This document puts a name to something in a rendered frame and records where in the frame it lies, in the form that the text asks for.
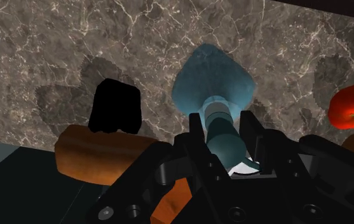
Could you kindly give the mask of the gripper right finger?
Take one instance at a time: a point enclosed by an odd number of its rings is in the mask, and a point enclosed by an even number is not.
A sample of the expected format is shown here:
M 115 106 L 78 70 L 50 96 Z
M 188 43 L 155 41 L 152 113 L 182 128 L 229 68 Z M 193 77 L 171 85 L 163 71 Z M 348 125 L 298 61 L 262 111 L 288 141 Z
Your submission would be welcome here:
M 239 134 L 260 173 L 276 176 L 293 224 L 354 224 L 354 152 L 313 134 L 293 141 L 251 111 L 240 113 Z

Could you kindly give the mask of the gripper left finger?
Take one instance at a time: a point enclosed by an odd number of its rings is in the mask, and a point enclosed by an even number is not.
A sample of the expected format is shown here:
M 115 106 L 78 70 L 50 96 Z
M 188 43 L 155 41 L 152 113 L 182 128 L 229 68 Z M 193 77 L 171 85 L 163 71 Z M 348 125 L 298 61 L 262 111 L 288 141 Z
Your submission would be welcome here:
M 160 200 L 179 179 L 188 180 L 192 197 L 172 224 L 228 224 L 222 190 L 230 180 L 204 142 L 198 113 L 189 115 L 189 132 L 174 144 L 151 144 L 88 210 L 87 224 L 150 224 Z

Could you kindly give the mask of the blue spatula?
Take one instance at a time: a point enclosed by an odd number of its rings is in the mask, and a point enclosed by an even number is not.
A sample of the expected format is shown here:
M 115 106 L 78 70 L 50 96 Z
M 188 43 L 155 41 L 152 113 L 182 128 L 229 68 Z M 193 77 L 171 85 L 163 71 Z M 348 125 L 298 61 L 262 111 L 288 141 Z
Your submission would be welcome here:
M 204 43 L 197 47 L 176 76 L 172 100 L 185 115 L 198 113 L 207 131 L 205 143 L 226 169 L 257 162 L 246 157 L 247 146 L 233 124 L 252 102 L 255 82 L 225 52 Z

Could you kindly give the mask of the red tomato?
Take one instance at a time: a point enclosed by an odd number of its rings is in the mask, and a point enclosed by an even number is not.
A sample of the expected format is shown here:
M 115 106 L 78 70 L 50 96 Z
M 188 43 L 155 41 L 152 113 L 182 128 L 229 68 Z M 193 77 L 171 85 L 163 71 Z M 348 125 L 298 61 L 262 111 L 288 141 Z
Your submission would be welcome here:
M 337 129 L 354 129 L 354 85 L 341 89 L 333 96 L 327 116 Z

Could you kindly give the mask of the black cup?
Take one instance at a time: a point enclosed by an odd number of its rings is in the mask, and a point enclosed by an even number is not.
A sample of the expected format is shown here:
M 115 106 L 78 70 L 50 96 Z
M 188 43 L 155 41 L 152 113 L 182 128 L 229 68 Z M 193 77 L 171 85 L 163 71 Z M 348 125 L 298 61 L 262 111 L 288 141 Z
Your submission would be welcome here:
M 137 134 L 142 125 L 140 90 L 106 78 L 96 88 L 88 128 L 92 132 L 121 130 Z

